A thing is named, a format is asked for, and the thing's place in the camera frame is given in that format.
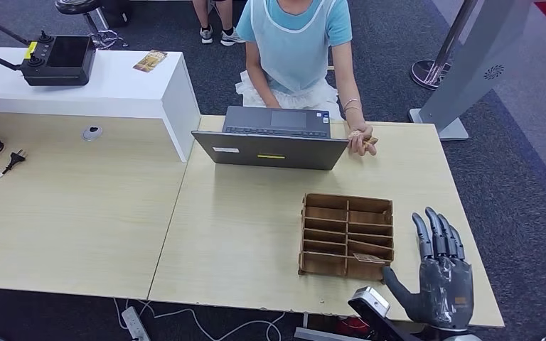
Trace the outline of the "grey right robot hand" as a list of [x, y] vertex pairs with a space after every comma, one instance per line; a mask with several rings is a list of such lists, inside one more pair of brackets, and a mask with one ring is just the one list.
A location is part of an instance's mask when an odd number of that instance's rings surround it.
[[410, 320], [438, 330], [464, 332], [473, 315], [473, 272], [459, 232], [448, 219], [426, 207], [426, 224], [414, 212], [419, 243], [419, 291], [409, 291], [391, 267], [382, 269], [385, 285]]

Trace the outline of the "person's left hand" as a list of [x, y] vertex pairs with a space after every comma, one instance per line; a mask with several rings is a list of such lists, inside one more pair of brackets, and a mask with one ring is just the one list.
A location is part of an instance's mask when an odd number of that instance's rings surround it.
[[372, 156], [377, 154], [375, 147], [378, 140], [373, 136], [373, 127], [368, 124], [360, 124], [350, 128], [348, 134], [348, 149], [351, 153], [364, 156], [369, 153]]

